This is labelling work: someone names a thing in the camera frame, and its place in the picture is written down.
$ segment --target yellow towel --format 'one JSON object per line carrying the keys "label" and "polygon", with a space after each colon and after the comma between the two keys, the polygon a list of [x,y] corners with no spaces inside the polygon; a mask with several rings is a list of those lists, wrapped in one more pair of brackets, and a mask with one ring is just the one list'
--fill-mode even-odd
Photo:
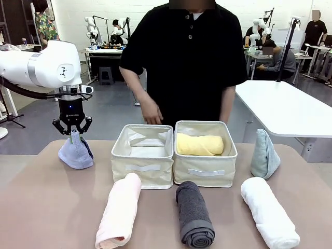
{"label": "yellow towel", "polygon": [[224,150],[220,136],[188,136],[178,133],[176,143],[180,155],[215,156],[222,154]]}

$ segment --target white towel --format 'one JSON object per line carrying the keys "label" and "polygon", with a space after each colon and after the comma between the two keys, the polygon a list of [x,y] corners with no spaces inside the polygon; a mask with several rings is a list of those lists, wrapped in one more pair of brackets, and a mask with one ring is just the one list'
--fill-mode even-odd
{"label": "white towel", "polygon": [[253,177],[244,181],[241,195],[270,249],[291,249],[300,243],[295,225],[263,178]]}

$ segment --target pink towel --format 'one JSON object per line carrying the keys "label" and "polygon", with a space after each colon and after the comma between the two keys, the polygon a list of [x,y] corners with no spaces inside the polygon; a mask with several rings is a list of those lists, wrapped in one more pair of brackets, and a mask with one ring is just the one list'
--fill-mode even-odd
{"label": "pink towel", "polygon": [[96,249],[113,249],[130,240],[141,186],[135,173],[114,183],[95,238]]}

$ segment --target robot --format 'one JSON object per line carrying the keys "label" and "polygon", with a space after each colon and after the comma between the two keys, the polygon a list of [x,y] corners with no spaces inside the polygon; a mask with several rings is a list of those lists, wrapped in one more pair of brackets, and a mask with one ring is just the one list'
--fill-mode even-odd
{"label": "robot", "polygon": [[98,35],[99,35],[97,25],[95,24],[93,17],[85,17],[85,21],[88,23],[87,37],[90,39],[91,49],[96,50],[97,49],[97,39],[98,39]]}
{"label": "robot", "polygon": [[[80,73],[77,49],[65,41],[50,40],[48,47],[40,53],[0,51],[0,85],[34,99],[59,98],[60,117],[53,125],[63,135],[70,135],[72,127],[80,134],[87,132],[92,123],[92,118],[83,112],[82,102],[92,97],[93,88],[82,90]],[[33,92],[17,85],[57,88],[59,93]]]}
{"label": "robot", "polygon": [[253,25],[253,35],[250,36],[251,46],[249,49],[249,52],[255,52],[256,50],[256,40],[260,39],[260,35],[258,32],[258,26],[264,29],[262,36],[268,36],[271,35],[270,29],[266,26],[263,19],[255,19],[254,25]]}
{"label": "robot", "polygon": [[128,39],[130,37],[130,25],[129,25],[129,18],[120,18],[119,19],[119,26],[120,30],[117,27],[114,27],[112,33],[110,34],[111,37],[114,35],[119,35],[123,41],[123,44],[128,44]]}

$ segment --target rolled towel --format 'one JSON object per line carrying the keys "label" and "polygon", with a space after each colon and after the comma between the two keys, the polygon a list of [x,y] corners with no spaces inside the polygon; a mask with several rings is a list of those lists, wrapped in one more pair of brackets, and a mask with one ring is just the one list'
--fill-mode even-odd
{"label": "rolled towel", "polygon": [[215,156],[223,153],[224,143],[221,136],[189,136],[178,133],[176,147],[180,155]]}
{"label": "rolled towel", "polygon": [[280,158],[274,150],[269,134],[263,129],[258,129],[254,155],[251,161],[251,173],[254,176],[268,179],[279,165]]}
{"label": "rolled towel", "polygon": [[96,235],[96,249],[113,249],[130,240],[141,186],[135,173],[114,183]]}
{"label": "rolled towel", "polygon": [[88,143],[73,130],[58,153],[59,158],[75,170],[83,170],[93,166],[93,154]]}
{"label": "rolled towel", "polygon": [[244,181],[241,195],[270,249],[291,249],[300,243],[295,225],[263,178],[253,177]]}
{"label": "rolled towel", "polygon": [[210,246],[215,232],[198,186],[193,182],[182,183],[176,190],[176,202],[181,242],[192,248]]}

